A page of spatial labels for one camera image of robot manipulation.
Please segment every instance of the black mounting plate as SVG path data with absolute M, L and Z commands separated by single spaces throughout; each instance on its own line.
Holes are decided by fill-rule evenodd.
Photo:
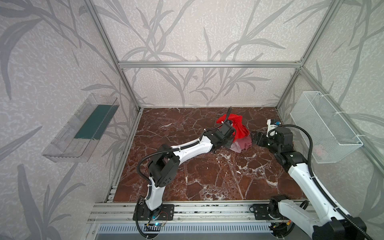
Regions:
M 175 210 L 175 205 L 163 204 L 163 205 L 161 205 L 160 210 L 162 211 L 162 213 L 160 213 L 160 215 L 156 219 L 156 221 L 162 221 L 162 220 L 171 221 L 171 220 L 173 220 L 173 213 Z M 149 220 L 148 217 L 145 216 L 145 214 L 144 214 L 144 205 L 143 204 L 141 204 L 137 207 L 137 220 L 138 221 L 148 221 Z
M 268 204 L 254 204 L 252 206 L 254 215 L 255 215 L 255 220 L 281 220 L 283 219 L 283 216 L 280 215 L 280 218 L 275 218 L 273 219 L 267 209 Z

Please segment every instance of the white mesh basket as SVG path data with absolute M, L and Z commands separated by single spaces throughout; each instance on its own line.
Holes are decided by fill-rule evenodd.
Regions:
M 312 157 L 317 163 L 338 162 L 362 146 L 360 138 L 319 91 L 303 92 L 291 117 L 311 135 Z M 300 133 L 309 146 L 308 138 Z

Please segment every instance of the transparent acrylic box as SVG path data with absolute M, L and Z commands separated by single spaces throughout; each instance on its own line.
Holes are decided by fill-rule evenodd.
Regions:
M 360 138 L 340 112 L 319 91 L 303 92 L 291 111 L 291 117 L 312 137 L 312 157 L 317 163 L 338 162 L 362 146 Z M 300 133 L 309 146 L 307 136 Z
M 99 105 L 110 105 L 111 107 L 97 129 L 94 129 L 94 134 L 89 139 L 75 138 Z M 117 97 L 98 96 L 91 93 L 59 134 L 44 149 L 42 155 L 53 162 L 87 162 L 100 141 L 100 139 L 95 139 L 95 135 L 99 136 L 104 133 L 105 128 L 111 121 L 111 118 L 107 116 L 114 114 L 118 107 Z

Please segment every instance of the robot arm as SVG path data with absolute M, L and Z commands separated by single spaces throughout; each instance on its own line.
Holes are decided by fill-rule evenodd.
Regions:
M 165 165 L 163 162 L 161 162 L 161 165 L 164 165 L 162 169 L 156 165 L 156 163 L 162 159 L 151 159 L 150 163 L 148 164 L 148 168 L 150 169 L 150 173 L 152 175 L 149 177 L 151 184 L 148 185 L 148 193 L 145 197 L 145 203 L 147 204 L 147 207 L 150 211 L 154 211 L 161 206 L 164 189 L 166 185 L 173 181 L 179 166 L 183 162 L 196 157 L 197 155 L 210 152 L 213 147 L 211 140 L 207 136 L 203 136 L 201 140 L 198 138 L 181 145 L 171 146 L 171 149 L 181 149 L 183 146 L 190 145 L 194 142 L 199 143 L 184 150 L 173 152 L 168 163 Z
M 166 185 L 173 181 L 179 166 L 183 162 L 197 155 L 216 151 L 222 146 L 230 148 L 234 132 L 235 129 L 231 126 L 231 122 L 223 122 L 221 128 L 208 130 L 200 138 L 190 142 L 170 147 L 163 144 L 158 151 L 169 149 L 170 152 L 155 155 L 151 157 L 148 163 L 151 184 L 148 185 L 148 192 L 145 197 L 146 215 L 149 218 L 156 218 L 158 216 L 162 205 L 164 189 Z
M 350 217 L 348 211 L 337 203 L 311 171 L 307 159 L 293 149 L 293 134 L 284 126 L 297 126 L 282 126 L 280 122 L 275 122 L 274 119 L 269 119 L 267 125 L 267 134 L 258 132 L 253 137 L 253 143 L 268 148 L 274 154 L 278 163 L 300 186 L 316 211 L 316 215 L 311 214 L 298 207 L 288 197 L 276 196 L 272 197 L 269 205 L 270 215 L 283 215 L 315 240 L 363 240 L 364 235 L 357 231 L 350 221 L 354 222 L 364 232 L 366 231 L 365 223 L 359 217 Z

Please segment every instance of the pink cloth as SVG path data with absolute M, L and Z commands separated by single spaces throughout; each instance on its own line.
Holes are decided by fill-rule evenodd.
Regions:
M 246 137 L 240 138 L 232 143 L 231 150 L 235 152 L 241 152 L 241 150 L 245 149 L 247 150 L 252 146 L 252 139 L 251 136 L 248 135 Z

